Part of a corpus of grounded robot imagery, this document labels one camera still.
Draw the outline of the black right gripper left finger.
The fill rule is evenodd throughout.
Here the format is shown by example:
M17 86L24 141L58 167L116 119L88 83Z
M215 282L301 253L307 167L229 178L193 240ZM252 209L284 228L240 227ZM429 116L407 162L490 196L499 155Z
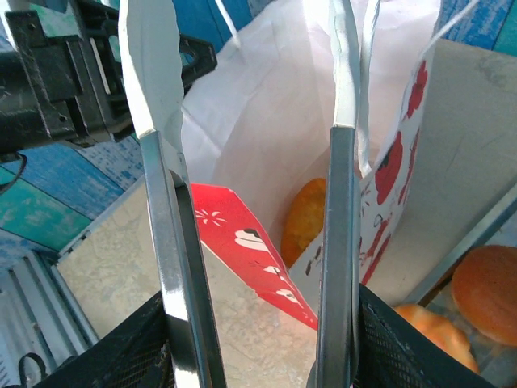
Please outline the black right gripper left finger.
M174 388L162 295L156 293L36 388Z

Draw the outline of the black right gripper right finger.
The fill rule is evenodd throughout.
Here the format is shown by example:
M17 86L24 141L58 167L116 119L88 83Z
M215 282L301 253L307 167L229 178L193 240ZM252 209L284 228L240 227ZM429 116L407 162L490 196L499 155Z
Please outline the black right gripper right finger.
M358 388L496 388L359 286Z

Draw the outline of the white red paper bag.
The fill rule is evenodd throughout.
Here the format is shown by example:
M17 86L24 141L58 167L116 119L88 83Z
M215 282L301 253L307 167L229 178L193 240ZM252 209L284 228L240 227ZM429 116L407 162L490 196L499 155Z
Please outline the white red paper bag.
M317 326L322 238L295 247L288 210L326 175L336 104L331 0L275 0L218 53L183 103L182 142L202 243L263 300ZM367 282L406 206L443 0L351 0L365 88L359 110L359 278Z

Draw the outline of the metal tongs with white tips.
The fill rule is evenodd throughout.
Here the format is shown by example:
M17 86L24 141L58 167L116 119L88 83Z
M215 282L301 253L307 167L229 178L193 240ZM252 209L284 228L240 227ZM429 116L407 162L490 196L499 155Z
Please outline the metal tongs with white tips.
M350 0L330 0L335 103L310 388L350 388L359 365L359 207L355 131L359 46ZM225 388L225 371L181 142L184 88L172 0L120 0L124 89L141 144L176 388Z

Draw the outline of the orange striped fake croissant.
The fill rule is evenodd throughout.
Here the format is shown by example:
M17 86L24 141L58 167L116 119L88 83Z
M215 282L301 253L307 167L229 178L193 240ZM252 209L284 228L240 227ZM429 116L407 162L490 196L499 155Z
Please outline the orange striped fake croissant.
M294 197L288 210L280 256L290 268L320 234L324 223L326 179L310 180Z

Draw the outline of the round brown fake bun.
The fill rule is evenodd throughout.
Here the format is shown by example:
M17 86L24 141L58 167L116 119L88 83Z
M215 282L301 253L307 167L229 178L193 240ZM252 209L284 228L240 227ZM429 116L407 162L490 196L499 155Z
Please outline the round brown fake bun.
M452 297L469 323L486 337L517 347L517 247L470 250L452 276Z

